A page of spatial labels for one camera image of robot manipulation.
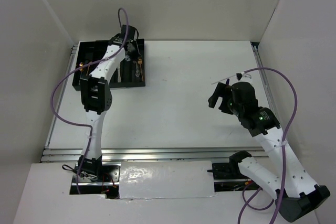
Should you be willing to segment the copper rose gold fork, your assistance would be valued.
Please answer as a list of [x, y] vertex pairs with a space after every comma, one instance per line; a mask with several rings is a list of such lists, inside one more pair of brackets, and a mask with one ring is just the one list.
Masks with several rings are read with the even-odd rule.
[[144, 77], [143, 77], [143, 71], [142, 71], [142, 58], [139, 58], [138, 59], [138, 65], [139, 65], [139, 69], [140, 69], [140, 75], [141, 75], [141, 81], [143, 82], [144, 81]]

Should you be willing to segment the white chopstick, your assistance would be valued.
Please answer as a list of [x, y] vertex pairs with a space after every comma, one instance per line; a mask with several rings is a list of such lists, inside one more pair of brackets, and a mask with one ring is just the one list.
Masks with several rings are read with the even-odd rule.
[[215, 82], [211, 83], [211, 85], [217, 84], [217, 83], [222, 82], [222, 81], [226, 81], [226, 80], [228, 80], [228, 79], [230, 79], [230, 78], [233, 78], [233, 77], [237, 78], [238, 75], [242, 75], [242, 76], [243, 76], [244, 74], [245, 74], [244, 71], [242, 71], [242, 72], [237, 72], [237, 73], [235, 73], [235, 74], [232, 75], [232, 76], [228, 76], [228, 77], [225, 77], [225, 78], [220, 79], [220, 80], [218, 80], [218, 81], [215, 81]]

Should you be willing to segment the silver ornate fork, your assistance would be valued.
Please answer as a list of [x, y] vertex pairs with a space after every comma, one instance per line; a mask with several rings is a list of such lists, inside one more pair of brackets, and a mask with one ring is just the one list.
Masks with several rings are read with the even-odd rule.
[[141, 66], [139, 65], [138, 61], [135, 61], [135, 76], [138, 78], [141, 75]]

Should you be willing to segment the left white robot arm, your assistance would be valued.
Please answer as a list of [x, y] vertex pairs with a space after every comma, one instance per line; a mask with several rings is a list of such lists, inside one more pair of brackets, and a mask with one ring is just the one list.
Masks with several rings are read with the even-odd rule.
[[121, 61], [130, 58], [136, 50], [134, 42], [137, 35], [135, 27], [122, 25], [121, 32], [108, 41], [101, 61], [89, 74], [80, 79], [81, 102], [90, 127], [86, 147], [81, 152], [78, 166], [93, 182], [103, 177], [101, 138], [103, 121], [112, 105], [109, 82]]

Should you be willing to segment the silver ornate table knife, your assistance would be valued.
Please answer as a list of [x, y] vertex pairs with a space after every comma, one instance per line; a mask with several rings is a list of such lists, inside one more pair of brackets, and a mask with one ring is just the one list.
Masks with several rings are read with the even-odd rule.
[[117, 79], [118, 83], [121, 83], [122, 82], [122, 79], [121, 79], [121, 68], [119, 67], [118, 68], [118, 79]]

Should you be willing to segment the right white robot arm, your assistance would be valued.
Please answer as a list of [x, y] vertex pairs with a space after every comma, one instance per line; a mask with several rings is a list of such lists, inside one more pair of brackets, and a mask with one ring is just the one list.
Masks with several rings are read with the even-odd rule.
[[260, 144], [279, 175], [260, 165], [247, 151], [229, 157], [229, 172], [235, 178], [246, 176], [275, 201], [280, 215], [292, 223], [318, 208], [330, 196], [326, 186], [318, 183], [304, 169], [286, 140], [283, 129], [269, 108], [259, 106], [255, 89], [249, 82], [232, 85], [218, 83], [208, 99], [214, 108], [235, 115], [242, 127]]

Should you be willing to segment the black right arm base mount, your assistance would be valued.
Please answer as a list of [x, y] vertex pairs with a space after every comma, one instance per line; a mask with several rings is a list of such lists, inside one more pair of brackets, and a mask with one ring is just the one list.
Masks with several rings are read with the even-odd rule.
[[239, 151], [229, 157], [228, 163], [213, 163], [212, 168], [207, 172], [212, 173], [215, 180], [247, 179], [248, 177], [240, 172], [238, 164], [248, 157], [252, 155], [247, 151]]

